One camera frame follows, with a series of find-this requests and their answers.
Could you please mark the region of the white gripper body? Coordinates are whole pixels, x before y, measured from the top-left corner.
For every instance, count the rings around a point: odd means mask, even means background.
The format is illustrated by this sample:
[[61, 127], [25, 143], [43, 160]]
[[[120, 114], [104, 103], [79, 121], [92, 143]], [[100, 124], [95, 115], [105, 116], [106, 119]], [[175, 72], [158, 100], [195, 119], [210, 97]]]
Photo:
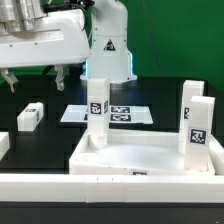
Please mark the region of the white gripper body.
[[90, 55], [80, 9], [49, 13], [33, 31], [7, 33], [0, 24], [0, 68], [84, 62]]

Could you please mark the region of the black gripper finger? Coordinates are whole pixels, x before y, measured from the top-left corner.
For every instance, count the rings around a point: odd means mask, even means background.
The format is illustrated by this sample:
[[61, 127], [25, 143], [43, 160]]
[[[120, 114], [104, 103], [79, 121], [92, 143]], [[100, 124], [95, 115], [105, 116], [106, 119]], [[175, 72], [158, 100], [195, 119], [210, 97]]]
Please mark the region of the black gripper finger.
[[11, 92], [16, 92], [16, 85], [18, 84], [18, 79], [14, 75], [12, 71], [7, 68], [0, 69], [0, 74], [4, 78], [4, 80], [9, 84]]
[[63, 91], [64, 87], [65, 87], [65, 85], [64, 85], [64, 77], [65, 77], [64, 66], [63, 65], [55, 65], [54, 68], [55, 68], [55, 71], [57, 72], [56, 79], [55, 79], [56, 87], [59, 91]]

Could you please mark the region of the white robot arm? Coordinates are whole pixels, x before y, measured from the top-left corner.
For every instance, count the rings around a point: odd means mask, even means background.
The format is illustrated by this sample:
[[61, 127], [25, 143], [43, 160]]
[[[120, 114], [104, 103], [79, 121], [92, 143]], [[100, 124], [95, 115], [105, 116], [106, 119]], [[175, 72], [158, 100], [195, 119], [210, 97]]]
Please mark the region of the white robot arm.
[[64, 66], [85, 63], [82, 80], [132, 81], [127, 23], [128, 11], [119, 0], [0, 0], [0, 76], [15, 91], [14, 68], [52, 66], [62, 91]]

